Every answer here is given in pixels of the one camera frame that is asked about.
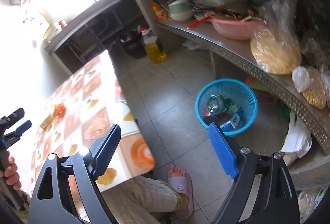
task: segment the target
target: red handle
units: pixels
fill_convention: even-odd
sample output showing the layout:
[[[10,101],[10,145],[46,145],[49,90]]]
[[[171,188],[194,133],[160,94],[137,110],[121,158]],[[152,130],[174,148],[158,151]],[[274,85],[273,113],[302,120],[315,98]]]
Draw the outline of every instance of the red handle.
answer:
[[[195,22],[191,23],[190,25],[187,26],[187,29],[193,29],[195,27],[198,27],[199,25],[201,25],[204,22],[207,22],[208,20],[210,20],[210,17],[205,17],[201,20],[196,20]]]

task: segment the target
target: human hand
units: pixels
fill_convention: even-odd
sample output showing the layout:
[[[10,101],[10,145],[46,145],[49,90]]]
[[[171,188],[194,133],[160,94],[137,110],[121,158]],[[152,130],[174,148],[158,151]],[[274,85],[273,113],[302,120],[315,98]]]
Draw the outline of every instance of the human hand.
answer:
[[[19,181],[19,174],[17,173],[17,165],[13,155],[9,155],[8,158],[9,166],[5,170],[5,173],[0,170],[0,177],[8,177],[6,183],[12,185],[13,189],[19,190],[22,187],[21,182]]]

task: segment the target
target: blue gripper pad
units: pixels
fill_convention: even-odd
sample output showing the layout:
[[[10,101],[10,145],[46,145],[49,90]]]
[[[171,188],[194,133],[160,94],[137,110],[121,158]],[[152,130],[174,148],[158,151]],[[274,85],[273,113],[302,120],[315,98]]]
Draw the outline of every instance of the blue gripper pad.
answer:
[[[238,176],[236,156],[214,123],[209,125],[208,135],[223,170],[227,175],[235,180]]]

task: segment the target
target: toe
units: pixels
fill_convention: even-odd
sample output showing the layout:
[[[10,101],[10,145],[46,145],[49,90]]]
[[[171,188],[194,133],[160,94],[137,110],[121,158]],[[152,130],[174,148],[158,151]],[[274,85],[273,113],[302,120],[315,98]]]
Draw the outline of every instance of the toe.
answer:
[[[170,175],[174,174],[174,169],[175,169],[175,166],[170,167],[170,169],[169,169]]]

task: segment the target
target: yellow container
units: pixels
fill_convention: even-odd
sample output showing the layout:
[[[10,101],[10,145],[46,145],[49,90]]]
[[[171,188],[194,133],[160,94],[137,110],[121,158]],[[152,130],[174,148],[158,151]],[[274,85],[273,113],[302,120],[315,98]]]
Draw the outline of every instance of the yellow container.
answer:
[[[166,59],[166,53],[164,52],[162,44],[159,42],[157,36],[149,30],[142,30],[143,46],[146,50],[150,61],[154,64],[163,62]]]

